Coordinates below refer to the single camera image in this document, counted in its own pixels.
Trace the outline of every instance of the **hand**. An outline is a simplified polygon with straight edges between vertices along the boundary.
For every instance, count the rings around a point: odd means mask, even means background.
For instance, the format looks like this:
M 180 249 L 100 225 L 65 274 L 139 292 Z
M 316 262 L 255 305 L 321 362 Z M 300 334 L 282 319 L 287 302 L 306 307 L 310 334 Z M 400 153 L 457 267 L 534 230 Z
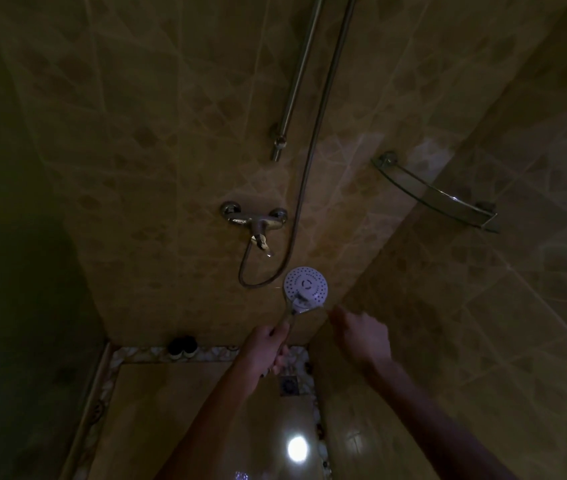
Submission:
M 261 325 L 247 336 L 235 364 L 247 375 L 251 386 L 256 387 L 261 374 L 269 368 L 275 374 L 284 368 L 288 347 L 281 345 L 288 338 L 289 330 L 290 324 L 287 322 L 275 328 Z
M 342 306 L 328 312 L 341 351 L 361 371 L 377 369 L 392 360 L 388 327 L 370 315 L 355 315 Z

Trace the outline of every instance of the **glass panel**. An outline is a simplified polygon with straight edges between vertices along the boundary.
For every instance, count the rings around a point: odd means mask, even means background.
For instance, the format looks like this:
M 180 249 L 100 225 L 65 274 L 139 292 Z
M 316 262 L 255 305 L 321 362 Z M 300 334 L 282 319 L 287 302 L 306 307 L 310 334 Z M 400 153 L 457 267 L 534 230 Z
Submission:
M 425 206 L 469 226 L 487 232 L 499 232 L 494 220 L 497 215 L 493 210 L 494 204 L 473 205 L 436 189 L 418 175 L 398 165 L 392 152 L 384 153 L 372 159 L 372 162 L 390 183 Z

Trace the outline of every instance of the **person's left arm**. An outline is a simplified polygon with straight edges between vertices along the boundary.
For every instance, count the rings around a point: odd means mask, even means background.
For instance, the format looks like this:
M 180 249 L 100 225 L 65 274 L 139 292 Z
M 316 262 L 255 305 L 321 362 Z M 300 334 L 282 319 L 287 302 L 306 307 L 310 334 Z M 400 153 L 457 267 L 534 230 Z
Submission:
M 239 355 L 210 393 L 155 480 L 207 480 L 215 477 L 232 420 L 252 394 L 263 371 L 284 366 L 288 323 L 256 327 Z

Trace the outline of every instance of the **metal shower hose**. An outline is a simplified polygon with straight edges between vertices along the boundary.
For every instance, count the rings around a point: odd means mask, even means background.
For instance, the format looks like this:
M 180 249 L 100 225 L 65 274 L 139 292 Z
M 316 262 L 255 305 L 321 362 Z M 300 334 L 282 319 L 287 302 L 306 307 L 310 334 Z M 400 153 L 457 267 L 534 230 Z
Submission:
M 311 172 L 312 159 L 315 154 L 315 147 L 317 146 L 317 140 L 319 139 L 321 123 L 323 121 L 324 113 L 326 112 L 326 106 L 328 105 L 328 96 L 330 96 L 330 89 L 332 88 L 332 83 L 335 79 L 335 74 L 337 72 L 337 67 L 339 66 L 339 58 L 341 57 L 341 51 L 346 42 L 346 34 L 348 33 L 348 27 L 350 26 L 350 20 L 353 17 L 353 11 L 355 9 L 355 2 L 357 0 L 348 0 L 346 5 L 346 12 L 344 13 L 344 18 L 341 22 L 341 28 L 339 29 L 339 37 L 337 38 L 337 45 L 335 46 L 335 52 L 332 54 L 332 60 L 330 61 L 330 68 L 328 69 L 328 75 L 326 77 L 326 82 L 321 93 L 320 108 L 317 113 L 317 119 L 315 120 L 314 128 L 312 128 L 311 144 L 308 148 L 308 156 L 306 157 L 306 164 L 304 166 L 304 174 L 302 176 L 302 184 L 299 188 L 299 196 L 297 197 L 297 207 L 295 209 L 295 220 L 293 222 L 293 231 L 291 232 L 290 240 L 288 241 L 288 249 L 286 250 L 286 256 L 283 258 L 283 262 L 276 273 L 273 274 L 266 281 L 251 285 L 244 281 L 243 273 L 246 267 L 247 258 L 250 255 L 250 250 L 252 249 L 252 240 L 248 241 L 246 246 L 246 251 L 244 252 L 243 258 L 241 259 L 241 265 L 239 266 L 239 282 L 240 284 L 248 289 L 261 288 L 263 286 L 269 285 L 275 281 L 281 274 L 286 270 L 290 258 L 293 255 L 293 250 L 295 249 L 295 240 L 297 238 L 297 229 L 299 226 L 299 220 L 302 216 L 302 206 L 304 205 L 304 196 L 306 193 L 306 184 L 308 183 L 308 177 Z

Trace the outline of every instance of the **tiled floor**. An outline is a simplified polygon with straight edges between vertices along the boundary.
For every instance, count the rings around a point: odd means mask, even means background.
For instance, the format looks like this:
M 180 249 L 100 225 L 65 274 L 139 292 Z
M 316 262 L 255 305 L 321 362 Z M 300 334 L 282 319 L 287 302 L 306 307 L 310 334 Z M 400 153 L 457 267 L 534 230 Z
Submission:
M 121 365 L 88 479 L 151 480 L 229 365 Z M 312 401 L 311 395 L 280 397 L 276 376 L 261 379 L 234 422 L 219 478 L 322 479 Z M 287 446 L 299 435 L 309 450 L 295 463 Z

